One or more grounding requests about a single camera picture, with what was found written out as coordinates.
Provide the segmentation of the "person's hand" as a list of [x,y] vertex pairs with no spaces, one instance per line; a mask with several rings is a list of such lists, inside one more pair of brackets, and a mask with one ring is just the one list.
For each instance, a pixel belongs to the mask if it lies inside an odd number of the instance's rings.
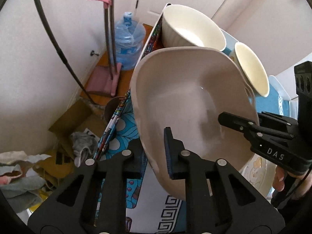
[[[286,173],[287,172],[280,166],[276,167],[276,173],[273,179],[272,186],[278,192],[281,192],[285,187],[284,179],[285,179]],[[300,199],[310,190],[310,188],[311,188],[311,173],[306,177],[306,179],[299,186],[299,188],[295,190],[291,198],[295,200]]]

